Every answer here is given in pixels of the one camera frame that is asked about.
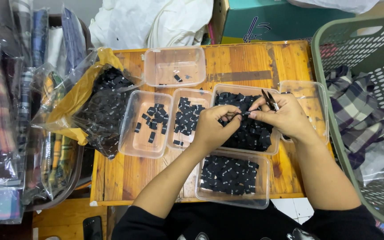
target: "blue printed logo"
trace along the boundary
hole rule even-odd
[[[251,22],[251,25],[250,25],[250,28],[248,29],[248,32],[246,35],[244,35],[244,38],[242,39],[245,43],[249,43],[251,42],[251,40],[261,40],[261,38],[259,38],[259,36],[261,36],[261,34],[253,34],[251,33],[253,31],[253,28],[254,26],[256,25],[256,22],[257,22],[257,19],[259,17],[254,17],[253,18],[253,21]],[[272,28],[270,26],[268,26],[269,23],[259,23],[256,28],[259,28],[259,27],[264,27],[266,28],[267,30],[264,32],[264,33],[267,33],[269,32]]]

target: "clear plastic box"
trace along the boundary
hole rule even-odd
[[[121,153],[142,158],[160,158],[164,155],[168,131],[166,134],[161,133],[162,123],[157,124],[157,130],[152,130],[146,125],[146,120],[142,118],[142,114],[148,115],[146,112],[149,107],[154,107],[155,103],[164,105],[164,110],[169,114],[167,123],[169,126],[172,118],[170,113],[173,107],[173,98],[170,95],[140,90],[131,93],[121,124],[120,143],[118,145],[118,150]],[[137,123],[141,123],[138,133],[134,131]],[[155,132],[153,143],[148,142],[151,132]]]
[[[152,48],[145,52],[144,79],[149,86],[193,87],[205,78],[205,54],[200,46]]]
[[[249,95],[262,95],[262,89],[265,92],[270,92],[273,94],[278,94],[279,92],[275,89],[268,89],[268,88],[256,88],[256,87],[249,87],[249,86],[241,86],[241,85],[232,85],[232,84],[216,84],[213,88],[213,96],[211,98],[211,107],[214,106],[214,100],[216,99],[217,92],[229,92],[233,94],[239,94],[249,96]],[[273,128],[272,134],[270,135],[270,141],[272,142],[272,145],[266,150],[265,152],[258,152],[253,150],[245,150],[245,149],[237,149],[237,148],[229,148],[229,147],[219,147],[219,149],[223,150],[229,150],[229,151],[236,151],[236,152],[248,152],[253,154],[266,154],[266,155],[275,155],[278,153],[278,147],[280,144],[280,132]]]
[[[195,181],[195,195],[198,199],[217,202],[222,204],[229,204],[238,207],[265,209],[269,205],[269,177],[270,177],[270,163],[269,160],[262,156],[243,154],[240,152],[225,152],[213,151],[209,155],[224,156],[229,158],[236,158],[242,160],[249,160],[259,165],[256,175],[256,193],[231,195],[221,192],[214,192],[200,187],[201,173],[204,160],[198,164],[196,181]]]
[[[328,144],[328,104],[324,86],[319,82],[282,81],[280,82],[280,92],[291,92],[296,96],[319,137]],[[284,139],[282,135],[281,139],[285,142],[293,142]]]
[[[191,105],[202,105],[205,108],[210,108],[210,101],[212,97],[212,92],[199,90],[199,89],[190,89],[190,88],[179,88],[176,89],[173,93],[173,109],[171,115],[173,116],[173,121],[171,121],[168,126],[168,140],[167,145],[169,148],[174,150],[185,150],[192,143],[195,136],[195,131],[192,131],[192,134],[186,136],[180,132],[174,133],[175,117],[176,112],[180,111],[178,108],[180,98],[187,97],[191,102]],[[173,140],[178,140],[183,142],[183,146],[179,146],[173,143]]]

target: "table surface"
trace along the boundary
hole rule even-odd
[[[312,55],[307,41],[278,41],[248,44],[203,46],[206,58],[206,80],[194,89],[212,91],[218,83],[237,84],[278,90],[280,81],[313,81]],[[143,69],[142,54],[146,49],[115,51],[132,75]],[[176,88],[140,90],[172,95]],[[140,191],[181,153],[166,148],[159,159],[118,154],[112,161],[98,151],[94,157],[90,205],[131,205]],[[270,168],[270,198],[305,197],[294,144],[280,141],[279,152],[268,156]],[[194,169],[179,193],[177,202],[199,202],[195,197]]]

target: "green plastic basket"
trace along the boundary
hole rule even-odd
[[[378,26],[381,26],[381,29],[376,33],[358,36],[360,29],[374,30],[374,27]],[[332,69],[347,65],[354,73],[371,74],[372,81],[378,86],[377,93],[382,93],[375,92],[375,96],[379,102],[384,102],[384,15],[375,18],[341,19],[323,25],[314,35],[312,57],[317,81],[325,87],[325,75]],[[356,180],[345,153],[330,99],[327,98],[330,133],[340,164],[354,185],[361,202],[376,219],[384,222],[384,180],[374,180],[366,187]]]

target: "small thread scissors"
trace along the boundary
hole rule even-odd
[[[262,94],[263,94],[263,97],[264,99],[266,100],[266,104],[269,106],[269,108],[272,110],[272,111],[278,111],[280,108],[278,107],[278,104],[276,103],[276,101],[274,100],[274,98],[272,97],[272,95],[270,94],[270,92],[268,92],[268,94],[266,94],[264,92],[264,90],[262,89]]]

